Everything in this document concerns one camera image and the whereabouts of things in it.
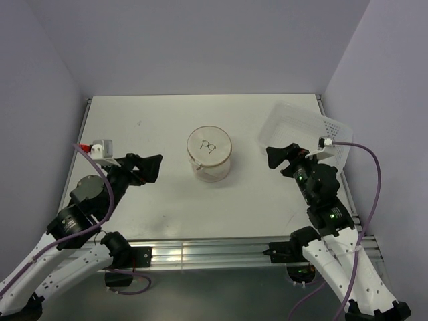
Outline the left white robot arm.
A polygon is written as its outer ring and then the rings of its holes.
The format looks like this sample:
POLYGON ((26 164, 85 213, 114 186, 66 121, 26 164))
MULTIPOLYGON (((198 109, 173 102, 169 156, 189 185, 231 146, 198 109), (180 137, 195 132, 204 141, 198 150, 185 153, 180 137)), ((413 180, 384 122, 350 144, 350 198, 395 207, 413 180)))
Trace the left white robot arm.
POLYGON ((38 320, 47 301, 104 268, 124 268, 132 261, 129 242, 117 231, 105 236, 71 262, 66 260, 101 232, 130 186, 155 183, 163 160, 127 154, 102 165, 106 177, 88 175, 70 192, 70 202, 48 225, 39 243, 1 282, 1 319, 38 320))

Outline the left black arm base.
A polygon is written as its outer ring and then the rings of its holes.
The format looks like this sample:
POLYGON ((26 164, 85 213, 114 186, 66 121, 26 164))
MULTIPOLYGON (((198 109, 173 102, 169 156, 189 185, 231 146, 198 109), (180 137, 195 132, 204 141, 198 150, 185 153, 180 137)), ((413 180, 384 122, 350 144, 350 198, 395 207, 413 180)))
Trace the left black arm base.
MULTIPOLYGON (((149 268, 152 259, 152 247, 130 247, 128 251, 121 253, 115 257, 113 263, 108 266, 111 270, 130 270, 136 272, 138 268, 149 268)), ((120 274, 118 272, 105 271, 104 283, 110 288, 125 288, 132 281, 136 280, 136 276, 120 274)))

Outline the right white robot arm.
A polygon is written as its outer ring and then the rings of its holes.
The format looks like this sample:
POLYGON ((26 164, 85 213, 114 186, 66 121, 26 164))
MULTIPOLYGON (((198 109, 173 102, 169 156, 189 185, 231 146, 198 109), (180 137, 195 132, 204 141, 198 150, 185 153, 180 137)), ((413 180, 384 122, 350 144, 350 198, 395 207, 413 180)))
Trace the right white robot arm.
POLYGON ((331 139, 321 138, 316 152, 298 144, 267 147, 269 168, 288 161, 280 172, 295 180, 311 224, 291 233, 285 243, 270 244, 265 255, 311 264, 340 300, 346 320, 406 320, 410 307, 398 301, 378 275, 362 246, 364 234, 338 198, 338 169, 321 163, 333 156, 328 149, 335 146, 331 139))

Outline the white mesh laundry bag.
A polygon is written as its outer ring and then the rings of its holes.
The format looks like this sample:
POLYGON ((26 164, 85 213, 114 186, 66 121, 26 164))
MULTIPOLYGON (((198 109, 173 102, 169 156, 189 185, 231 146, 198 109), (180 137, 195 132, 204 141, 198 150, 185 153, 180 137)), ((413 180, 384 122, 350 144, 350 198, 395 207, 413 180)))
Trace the white mesh laundry bag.
POLYGON ((198 127, 187 139, 187 154, 194 175, 208 183, 221 181, 228 175, 232 150, 230 136, 217 126, 198 127))

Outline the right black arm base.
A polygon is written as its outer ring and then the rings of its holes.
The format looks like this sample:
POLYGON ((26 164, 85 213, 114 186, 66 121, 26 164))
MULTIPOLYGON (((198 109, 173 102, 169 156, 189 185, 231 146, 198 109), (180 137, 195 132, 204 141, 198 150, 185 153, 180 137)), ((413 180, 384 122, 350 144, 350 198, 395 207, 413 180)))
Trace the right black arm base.
POLYGON ((268 243, 263 254, 269 257, 271 264, 285 265, 288 279, 293 286, 304 288, 320 281, 315 267, 303 257, 302 246, 296 237, 291 237, 288 241, 268 243))

